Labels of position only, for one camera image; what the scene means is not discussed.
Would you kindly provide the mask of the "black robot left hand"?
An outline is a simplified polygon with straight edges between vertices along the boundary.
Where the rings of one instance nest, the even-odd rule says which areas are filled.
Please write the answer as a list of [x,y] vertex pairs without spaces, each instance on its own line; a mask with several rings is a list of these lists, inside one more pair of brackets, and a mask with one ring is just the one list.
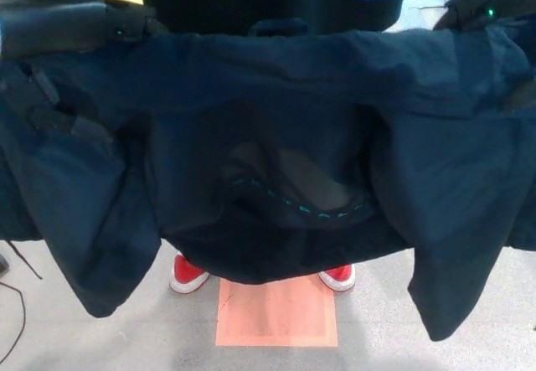
[[49,78],[26,60],[166,32],[151,8],[125,0],[1,0],[1,59],[16,64],[1,73],[1,102],[31,130],[108,142],[113,136],[92,112],[64,109]]

